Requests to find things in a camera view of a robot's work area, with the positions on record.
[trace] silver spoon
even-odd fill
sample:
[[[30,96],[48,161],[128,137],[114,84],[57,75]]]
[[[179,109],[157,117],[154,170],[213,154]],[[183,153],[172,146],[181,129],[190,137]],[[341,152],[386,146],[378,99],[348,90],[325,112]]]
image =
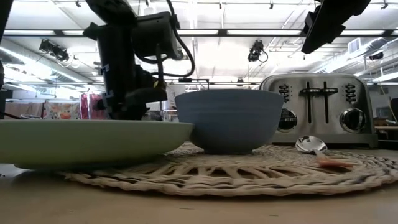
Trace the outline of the silver spoon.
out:
[[[315,136],[301,136],[296,141],[296,149],[300,152],[311,153],[314,152],[317,155],[317,161],[321,166],[343,166],[352,167],[352,164],[334,161],[327,158],[322,151],[328,149],[328,146],[319,138]]]

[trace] round woven placemat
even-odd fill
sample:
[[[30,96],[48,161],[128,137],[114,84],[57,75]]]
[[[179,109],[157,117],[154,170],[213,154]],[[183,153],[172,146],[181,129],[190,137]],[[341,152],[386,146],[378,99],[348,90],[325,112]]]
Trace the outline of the round woven placemat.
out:
[[[398,180],[396,161],[341,151],[325,154],[354,167],[322,168],[314,155],[287,146],[264,146],[244,156],[214,156],[184,144],[157,161],[139,166],[61,174],[68,180],[101,187],[189,196],[331,195]]]

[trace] stainless steel toaster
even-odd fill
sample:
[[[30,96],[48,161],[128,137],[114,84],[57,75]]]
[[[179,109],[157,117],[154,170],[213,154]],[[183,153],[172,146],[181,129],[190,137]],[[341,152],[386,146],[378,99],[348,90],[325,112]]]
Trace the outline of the stainless steel toaster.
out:
[[[354,75],[273,75],[259,88],[284,97],[273,143],[294,143],[312,135],[326,143],[377,146],[368,87]]]

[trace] green plate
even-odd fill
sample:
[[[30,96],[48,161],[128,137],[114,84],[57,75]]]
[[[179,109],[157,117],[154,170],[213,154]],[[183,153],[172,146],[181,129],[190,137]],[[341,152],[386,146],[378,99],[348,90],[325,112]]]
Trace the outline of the green plate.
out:
[[[18,167],[139,161],[181,146],[193,124],[161,121],[0,121],[0,163]]]

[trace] wooden table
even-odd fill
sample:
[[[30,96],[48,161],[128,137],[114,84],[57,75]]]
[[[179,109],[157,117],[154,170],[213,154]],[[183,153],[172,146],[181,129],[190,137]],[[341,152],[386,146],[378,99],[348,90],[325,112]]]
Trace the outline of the wooden table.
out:
[[[397,151],[355,151],[395,158]],[[186,198],[106,190],[0,165],[1,224],[397,223],[398,185],[328,197]]]

